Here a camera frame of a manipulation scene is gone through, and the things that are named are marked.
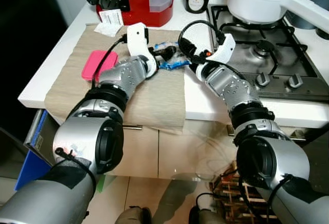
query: bottle label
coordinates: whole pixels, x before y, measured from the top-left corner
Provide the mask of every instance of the bottle label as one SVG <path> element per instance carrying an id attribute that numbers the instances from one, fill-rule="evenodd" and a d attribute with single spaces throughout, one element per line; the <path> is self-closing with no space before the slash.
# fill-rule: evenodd
<path id="1" fill-rule="evenodd" d="M 189 7 L 192 11 L 197 11 L 202 8 L 204 5 L 205 0 L 189 0 Z"/>

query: black cable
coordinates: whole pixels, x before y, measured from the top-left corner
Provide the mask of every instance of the black cable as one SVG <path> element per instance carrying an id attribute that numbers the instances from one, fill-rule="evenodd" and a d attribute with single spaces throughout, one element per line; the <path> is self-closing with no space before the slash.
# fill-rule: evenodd
<path id="1" fill-rule="evenodd" d="M 243 198 L 243 201 L 245 202 L 246 206 L 248 207 L 248 209 L 252 212 L 252 214 L 258 219 L 258 221 L 260 223 L 263 223 L 265 224 L 266 222 L 264 221 L 264 219 L 260 216 L 259 213 L 257 213 L 257 211 L 253 208 L 253 206 L 251 205 L 251 203 L 249 202 L 247 196 L 246 196 L 246 193 L 245 193 L 245 190 L 243 188 L 243 185 L 242 185 L 242 182 L 243 182 L 243 179 L 242 177 L 240 176 L 239 177 L 239 190 L 240 190 L 240 194 Z"/>
<path id="2" fill-rule="evenodd" d="M 222 178 L 224 178 L 226 176 L 229 176 L 231 174 L 235 174 L 236 172 L 237 172 L 237 169 L 235 169 L 233 171 L 230 171 L 230 172 L 227 172 L 227 173 L 224 173 L 224 174 L 220 174 L 220 178 L 215 181 L 213 188 L 214 189 L 217 188 L 217 186 L 220 184 Z"/>
<path id="3" fill-rule="evenodd" d="M 210 196 L 213 196 L 213 197 L 218 197 L 216 194 L 214 193 L 211 193 L 211 192 L 203 192 L 201 194 L 199 194 L 196 199 L 195 199 L 195 205 L 199 208 L 199 204 L 198 204 L 198 200 L 201 196 L 204 196 L 204 195 L 210 195 Z"/>
<path id="4" fill-rule="evenodd" d="M 233 171 L 230 171 L 228 173 L 225 173 L 225 174 L 221 174 L 220 177 L 221 178 L 224 178 L 224 177 L 229 176 L 231 174 L 235 174 L 236 172 L 237 172 L 237 169 L 236 170 L 233 170 Z"/>
<path id="5" fill-rule="evenodd" d="M 284 178 L 279 182 L 279 184 L 277 184 L 277 186 L 273 189 L 273 191 L 271 192 L 271 195 L 268 198 L 267 201 L 267 223 L 268 223 L 268 219 L 269 219 L 269 210 L 271 209 L 271 205 L 273 202 L 273 199 L 277 193 L 277 191 L 279 190 L 279 188 L 281 186 L 283 186 L 285 183 L 287 183 L 288 181 L 291 181 L 294 176 L 292 174 L 286 174 L 283 176 Z"/>
<path id="6" fill-rule="evenodd" d="M 68 160 L 68 161 L 73 161 L 74 163 L 76 163 L 77 165 L 80 166 L 80 168 L 82 168 L 87 174 L 89 174 L 92 182 L 93 182 L 93 195 L 92 198 L 94 196 L 94 193 L 96 191 L 96 178 L 94 177 L 93 173 L 89 170 L 88 167 L 86 167 L 82 162 L 80 162 L 79 160 L 77 160 L 73 155 L 72 155 L 73 150 L 70 151 L 70 154 L 67 154 L 64 152 L 64 149 L 61 147 L 56 148 L 55 150 L 55 154 L 59 155 L 60 157 L 64 158 L 63 161 L 60 161 L 59 163 L 55 164 L 52 168 L 54 168 L 55 166 L 58 166 L 59 164 L 63 163 L 64 161 Z"/>
<path id="7" fill-rule="evenodd" d="M 182 41 L 183 35 L 186 32 L 186 30 L 188 28 L 190 28 L 192 25 L 195 25 L 195 24 L 205 24 L 205 25 L 209 26 L 212 30 L 214 30 L 216 35 L 218 35 L 220 33 L 217 30 L 217 28 L 212 23 L 210 23 L 208 21 L 205 21 L 205 20 L 195 20 L 195 21 L 189 23 L 187 26 L 185 26 L 183 28 L 183 30 L 181 30 L 181 32 L 179 34 L 179 37 L 178 37 L 178 46 L 179 46 L 179 49 L 181 50 L 181 52 L 183 54 L 185 54 L 191 60 L 192 63 L 193 63 L 193 57 L 194 57 L 194 55 L 190 54 L 189 52 L 187 52 L 185 50 L 185 48 L 183 47 L 181 41 Z M 222 65 L 222 66 L 226 66 L 228 69 L 230 69 L 231 71 L 233 71 L 236 75 L 238 75 L 241 79 L 246 80 L 245 77 L 238 70 L 236 70 L 234 67 L 231 67 L 231 66 L 229 66 L 229 65 L 227 65 L 225 63 L 217 62 L 217 61 L 210 61 L 210 60 L 207 60 L 206 58 L 203 58 L 203 61 L 205 63 L 206 62 L 211 62 L 211 63 L 217 63 L 217 64 Z"/>
<path id="8" fill-rule="evenodd" d="M 113 45 L 108 49 L 102 60 L 99 62 L 94 74 L 93 74 L 93 79 L 92 79 L 92 89 L 96 87 L 96 76 L 99 72 L 99 70 L 102 68 L 102 65 L 104 64 L 106 58 L 109 56 L 109 54 L 112 52 L 112 50 L 119 44 L 126 42 L 126 35 L 123 35 L 119 40 L 113 43 Z"/>

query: paper receipt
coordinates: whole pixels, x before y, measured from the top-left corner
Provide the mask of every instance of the paper receipt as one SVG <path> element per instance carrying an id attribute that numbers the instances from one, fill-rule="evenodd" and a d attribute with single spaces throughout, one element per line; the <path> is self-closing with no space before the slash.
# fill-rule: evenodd
<path id="1" fill-rule="evenodd" d="M 123 25 L 122 15 L 120 9 L 107 10 L 99 12 L 99 16 L 103 23 L 111 25 Z"/>

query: stove knob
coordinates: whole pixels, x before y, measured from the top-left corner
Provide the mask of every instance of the stove knob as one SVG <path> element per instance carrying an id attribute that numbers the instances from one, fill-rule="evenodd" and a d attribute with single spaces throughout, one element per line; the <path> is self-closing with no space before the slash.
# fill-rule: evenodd
<path id="1" fill-rule="evenodd" d="M 256 77 L 256 82 L 260 85 L 265 87 L 266 85 L 269 84 L 270 79 L 267 73 L 262 72 Z"/>
<path id="2" fill-rule="evenodd" d="M 297 89 L 298 87 L 300 87 L 303 84 L 303 80 L 300 77 L 300 75 L 298 73 L 296 73 L 295 75 L 293 75 L 289 78 L 288 83 L 291 88 Z"/>

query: beige cloth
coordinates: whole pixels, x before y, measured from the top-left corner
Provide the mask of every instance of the beige cloth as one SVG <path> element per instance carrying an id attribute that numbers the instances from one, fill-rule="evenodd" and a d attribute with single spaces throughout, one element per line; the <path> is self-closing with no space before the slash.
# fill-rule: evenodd
<path id="1" fill-rule="evenodd" d="M 46 95 L 46 109 L 64 121 L 72 108 L 85 96 L 90 83 L 81 77 L 81 71 L 90 53 L 107 50 L 126 33 L 123 27 L 115 38 L 94 32 L 96 25 L 87 25 L 73 53 Z M 149 46 L 177 41 L 179 31 L 149 30 Z M 126 44 L 114 51 L 119 59 L 129 56 Z M 139 124 L 156 128 L 181 129 L 185 120 L 184 70 L 159 70 L 150 80 L 141 83 L 127 104 L 125 124 Z"/>

